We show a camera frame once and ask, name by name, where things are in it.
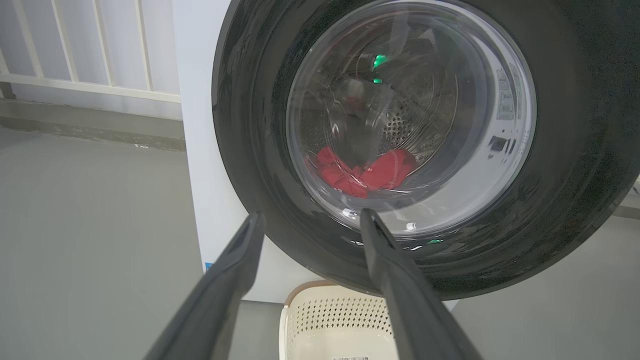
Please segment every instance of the laundry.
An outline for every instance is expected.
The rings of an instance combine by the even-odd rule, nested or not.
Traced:
[[[415,157],[404,149],[386,152],[364,171],[358,166],[349,168],[329,147],[318,152],[317,161],[318,174],[327,184],[360,198],[372,191],[400,186],[416,167]]]

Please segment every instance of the laundry basket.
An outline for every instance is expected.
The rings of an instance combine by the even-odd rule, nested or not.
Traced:
[[[298,286],[280,315],[280,360],[395,360],[385,299],[329,281]]]

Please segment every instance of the metal fence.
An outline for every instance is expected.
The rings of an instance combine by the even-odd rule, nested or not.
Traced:
[[[98,38],[100,43],[100,49],[102,51],[102,60],[104,62],[104,71],[106,72],[107,84],[101,83],[88,83],[78,80],[76,71],[76,63],[74,61],[74,55],[71,51],[69,37],[67,33],[67,27],[65,25],[64,16],[60,11],[60,4],[58,0],[51,0],[53,7],[53,14],[56,18],[56,25],[58,26],[58,34],[60,36],[60,42],[62,44],[62,50],[67,61],[67,68],[69,71],[70,80],[52,79],[46,78],[42,72],[42,66],[40,65],[40,59],[36,52],[33,37],[31,36],[31,30],[27,17],[24,12],[22,0],[12,0],[13,7],[15,9],[15,15],[20,26],[20,33],[26,45],[29,53],[29,59],[35,76],[12,74],[4,60],[2,49],[0,49],[0,82],[48,86],[52,88],[62,88],[67,90],[77,90],[84,92],[96,92],[101,94],[119,95],[128,97],[138,97],[142,99],[150,99],[166,102],[178,102],[180,103],[179,94],[169,94],[166,92],[154,91],[154,86],[151,78],[151,72],[149,69],[149,55],[147,51],[147,38],[145,35],[145,23],[143,18],[142,0],[132,0],[136,5],[136,18],[138,20],[138,39],[140,41],[140,48],[142,51],[142,62],[145,73],[146,89],[134,89],[118,86],[113,77],[113,67],[111,65],[111,59],[109,57],[109,46],[106,42],[106,36],[104,31],[104,22],[102,18],[102,10],[100,9],[100,0],[93,0],[93,15],[95,17],[95,24],[98,30]]]

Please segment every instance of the washing machine door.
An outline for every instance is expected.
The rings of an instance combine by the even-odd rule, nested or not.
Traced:
[[[640,172],[637,9],[240,0],[216,48],[225,168],[297,262],[351,288],[374,209],[443,299],[586,240]]]

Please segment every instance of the washing machine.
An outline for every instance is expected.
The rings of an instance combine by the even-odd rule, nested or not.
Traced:
[[[444,300],[559,261],[640,172],[638,9],[583,0],[174,1],[203,269],[267,218],[248,299],[379,293],[375,210]]]

